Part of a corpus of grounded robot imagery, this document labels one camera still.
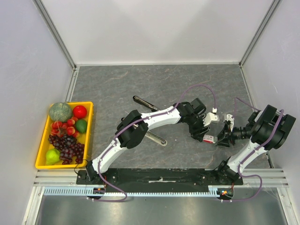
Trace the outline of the red white staple box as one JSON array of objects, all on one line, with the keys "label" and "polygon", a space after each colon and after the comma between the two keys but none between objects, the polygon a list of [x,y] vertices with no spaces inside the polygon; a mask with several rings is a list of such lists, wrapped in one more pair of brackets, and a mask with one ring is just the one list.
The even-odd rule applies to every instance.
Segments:
[{"label": "red white staple box", "polygon": [[203,141],[207,142],[207,143],[215,144],[218,141],[218,138],[216,136],[212,136],[212,135],[204,135]]}]

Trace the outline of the silver and black stapler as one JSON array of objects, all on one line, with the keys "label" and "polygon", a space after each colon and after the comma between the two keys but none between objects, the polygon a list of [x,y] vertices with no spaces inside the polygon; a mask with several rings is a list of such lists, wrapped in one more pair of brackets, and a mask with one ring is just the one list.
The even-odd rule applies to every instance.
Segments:
[{"label": "silver and black stapler", "polygon": [[149,130],[145,133],[145,135],[144,135],[143,138],[148,138],[151,141],[153,141],[153,142],[155,142],[155,143],[157,143],[157,144],[159,144],[161,146],[166,146],[168,144],[168,142],[167,142],[166,139],[164,139],[164,138],[162,138],[162,137],[160,137],[160,136],[152,133]]}]

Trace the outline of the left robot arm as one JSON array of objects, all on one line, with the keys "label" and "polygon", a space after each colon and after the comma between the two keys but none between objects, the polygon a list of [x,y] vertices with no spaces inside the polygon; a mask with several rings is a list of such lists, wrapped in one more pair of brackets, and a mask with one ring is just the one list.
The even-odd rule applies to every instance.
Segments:
[{"label": "left robot arm", "polygon": [[117,132],[107,148],[86,164],[87,180],[92,184],[99,184],[103,173],[124,151],[138,146],[147,131],[158,127],[185,123],[191,137],[202,142],[204,135],[210,130],[204,122],[205,111],[206,106],[198,98],[151,113],[131,111],[117,126]]}]

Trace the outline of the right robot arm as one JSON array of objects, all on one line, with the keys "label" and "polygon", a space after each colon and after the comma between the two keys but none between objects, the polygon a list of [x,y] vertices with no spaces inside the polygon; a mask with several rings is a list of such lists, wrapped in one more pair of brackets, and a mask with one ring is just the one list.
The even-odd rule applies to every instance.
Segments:
[{"label": "right robot arm", "polygon": [[258,156],[280,148],[286,141],[296,118],[267,105],[263,111],[253,112],[245,127],[233,127],[233,119],[226,119],[217,135],[217,146],[232,147],[237,140],[248,140],[238,153],[222,161],[215,172],[219,184],[235,184],[243,170]]}]

